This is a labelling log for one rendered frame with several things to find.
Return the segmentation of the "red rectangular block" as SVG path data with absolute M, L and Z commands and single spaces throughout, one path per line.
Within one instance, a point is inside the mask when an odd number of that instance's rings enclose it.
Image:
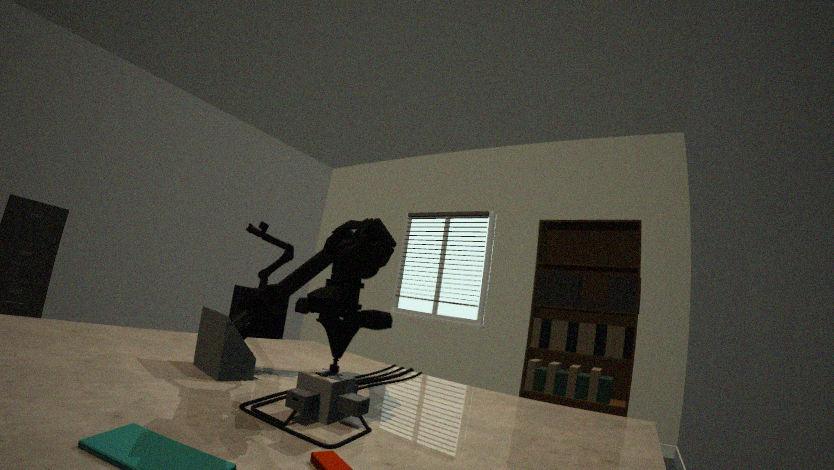
M 352 470 L 334 451 L 312 452 L 310 462 L 317 470 Z

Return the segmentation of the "flat teal rectangular block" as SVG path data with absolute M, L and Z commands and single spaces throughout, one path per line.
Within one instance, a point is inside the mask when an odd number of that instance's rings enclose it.
M 122 470 L 236 470 L 237 466 L 135 423 L 80 439 L 78 447 Z

